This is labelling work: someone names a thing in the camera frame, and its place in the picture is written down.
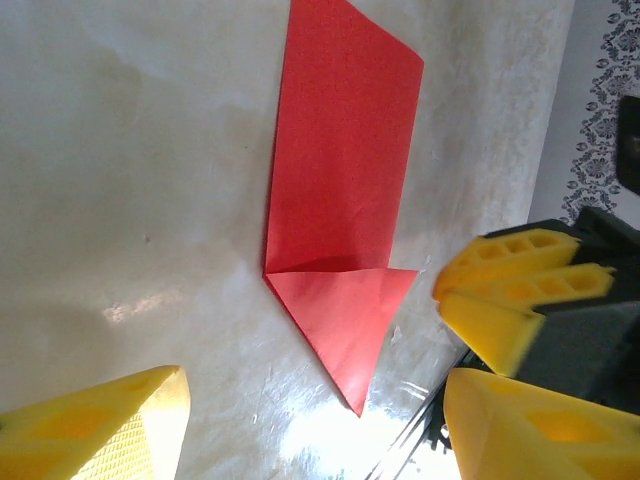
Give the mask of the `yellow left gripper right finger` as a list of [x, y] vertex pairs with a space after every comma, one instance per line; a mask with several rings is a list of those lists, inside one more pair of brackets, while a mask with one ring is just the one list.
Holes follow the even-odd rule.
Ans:
[[638, 416], [470, 368], [444, 416], [464, 479], [636, 479]]

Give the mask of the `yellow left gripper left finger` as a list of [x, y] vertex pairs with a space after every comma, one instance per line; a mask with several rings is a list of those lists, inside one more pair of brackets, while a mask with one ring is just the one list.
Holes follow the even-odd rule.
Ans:
[[172, 479], [190, 415], [180, 366], [155, 367], [1, 416], [4, 479]]

